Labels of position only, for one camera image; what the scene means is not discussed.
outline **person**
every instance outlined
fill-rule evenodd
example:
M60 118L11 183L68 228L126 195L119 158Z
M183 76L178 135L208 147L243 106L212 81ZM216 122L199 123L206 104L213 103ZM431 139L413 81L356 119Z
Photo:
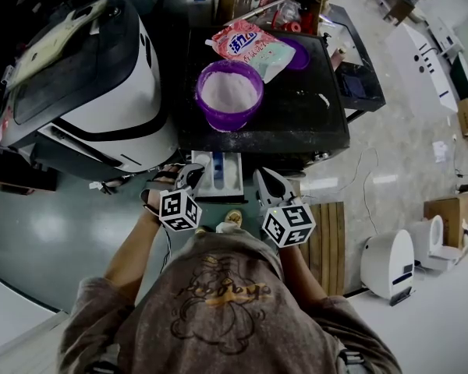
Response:
M159 207L158 192L148 203ZM347 300L324 293L298 246L277 257L242 221L233 210L216 233L198 231L135 306L161 226L145 210L104 277L80 284L59 372L400 372Z

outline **floor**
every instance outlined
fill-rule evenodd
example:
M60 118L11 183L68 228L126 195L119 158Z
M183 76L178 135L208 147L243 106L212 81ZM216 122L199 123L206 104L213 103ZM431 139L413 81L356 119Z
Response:
M435 123L414 118L383 43L394 28L381 19L378 5L368 0L330 1L345 7L354 22L387 101L378 112L365 114L350 125L348 150L307 169L302 180L309 203L345 202L346 290L353 291L360 288L365 240L376 231L391 231L421 220L423 201L454 193L456 180L461 182L454 168L468 173L468 143L461 138L455 115ZM448 145L446 161L439 164L434 159L435 141ZM104 272L135 223L141 209L138 195L146 177L133 179L114 196L89 190L87 182L66 175L55 193L0 194L0 278L69 312L79 281ZM257 208L253 190L248 189L251 203L243 209L251 219L248 226L255 231ZM203 208L209 224L220 221L228 209L218 205ZM172 250L188 236L173 238ZM154 283L165 254L165 238L160 235L151 250L143 289Z

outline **hand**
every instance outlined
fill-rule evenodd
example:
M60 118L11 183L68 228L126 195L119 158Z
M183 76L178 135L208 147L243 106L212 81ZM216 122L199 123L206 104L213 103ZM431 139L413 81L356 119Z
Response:
M180 166L165 165L162 171L179 172L181 170L182 170L182 167ZM156 178L154 182L173 184L175 183L175 180L173 180L172 178L160 177L160 178ZM155 208L158 211L159 211L159 204L161 201L159 192L160 190L151 189L149 190L149 196L147 197L147 204L151 205L153 208Z

